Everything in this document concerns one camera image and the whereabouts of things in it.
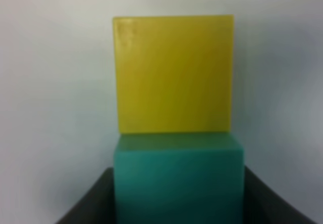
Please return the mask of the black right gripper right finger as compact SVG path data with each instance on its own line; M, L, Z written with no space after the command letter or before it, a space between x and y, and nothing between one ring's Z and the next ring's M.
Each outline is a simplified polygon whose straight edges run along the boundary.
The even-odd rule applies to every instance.
M245 167L244 223L314 223Z

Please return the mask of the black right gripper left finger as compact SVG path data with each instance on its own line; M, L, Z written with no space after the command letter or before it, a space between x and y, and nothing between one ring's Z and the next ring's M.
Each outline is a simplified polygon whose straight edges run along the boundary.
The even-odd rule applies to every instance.
M106 169L82 199L58 223L116 223L113 168Z

